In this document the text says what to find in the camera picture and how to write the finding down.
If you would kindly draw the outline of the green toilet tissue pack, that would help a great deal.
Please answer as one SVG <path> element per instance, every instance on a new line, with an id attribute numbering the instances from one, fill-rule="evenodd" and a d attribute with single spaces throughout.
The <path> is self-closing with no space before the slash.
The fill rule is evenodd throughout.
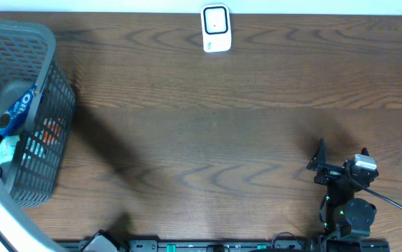
<path id="1" fill-rule="evenodd" d="M 14 154 L 15 147 L 20 142 L 20 136 L 8 136 L 0 143 L 0 165 L 11 162 Z M 32 152 L 34 155 L 44 158 L 46 156 L 46 150 L 40 144 L 37 144 L 35 140 L 31 138 L 27 139 L 26 149 Z"/>

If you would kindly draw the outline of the blue Oreo cookie pack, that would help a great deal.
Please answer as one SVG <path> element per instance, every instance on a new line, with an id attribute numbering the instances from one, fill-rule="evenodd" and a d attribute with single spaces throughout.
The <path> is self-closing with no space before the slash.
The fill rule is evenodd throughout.
<path id="1" fill-rule="evenodd" d="M 34 98 L 37 85 L 26 81 L 12 81 L 0 91 L 0 135 L 7 137 L 23 127 Z"/>

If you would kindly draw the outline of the orange snack box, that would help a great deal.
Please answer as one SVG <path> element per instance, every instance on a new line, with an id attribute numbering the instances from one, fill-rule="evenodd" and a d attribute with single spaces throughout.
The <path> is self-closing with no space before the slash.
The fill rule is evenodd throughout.
<path id="1" fill-rule="evenodd" d="M 42 141 L 43 143 L 50 144 L 58 144 L 58 137 L 62 132 L 62 123 L 63 120 L 61 118 L 58 119 L 45 119 L 43 124 L 46 129 L 43 130 Z"/>

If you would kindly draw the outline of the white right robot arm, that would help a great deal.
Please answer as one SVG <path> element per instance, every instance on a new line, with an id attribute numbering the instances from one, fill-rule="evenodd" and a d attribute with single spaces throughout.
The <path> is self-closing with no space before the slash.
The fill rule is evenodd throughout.
<path id="1" fill-rule="evenodd" d="M 323 139 L 307 169 L 316 172 L 314 182 L 327 187 L 319 219 L 325 233 L 337 239 L 363 239 L 370 236 L 370 226 L 375 220 L 375 205 L 356 198 L 355 193 L 368 188 L 379 176 L 376 161 L 363 148 L 351 160 L 336 166 L 326 161 L 326 144 Z"/>

